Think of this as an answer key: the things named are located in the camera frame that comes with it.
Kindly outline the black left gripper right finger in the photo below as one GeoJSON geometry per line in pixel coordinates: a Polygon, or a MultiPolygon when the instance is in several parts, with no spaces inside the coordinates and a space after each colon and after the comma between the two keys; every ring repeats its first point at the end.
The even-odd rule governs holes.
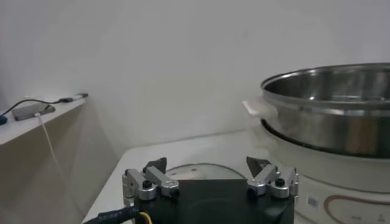
{"type": "Polygon", "coordinates": [[[248,191],[259,197],[271,192],[274,198],[297,198],[299,193],[299,173],[295,167],[278,167],[266,159],[246,158],[252,178],[247,180],[248,191]]]}

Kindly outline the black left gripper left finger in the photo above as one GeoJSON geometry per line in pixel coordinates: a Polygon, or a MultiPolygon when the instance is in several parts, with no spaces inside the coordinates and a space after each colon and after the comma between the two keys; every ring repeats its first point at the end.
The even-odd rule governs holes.
{"type": "Polygon", "coordinates": [[[152,201],[158,196],[177,198],[180,185],[177,180],[166,176],[167,158],[149,161],[139,172],[126,169],[122,174],[122,194],[125,206],[131,206],[136,199],[152,201]]]}

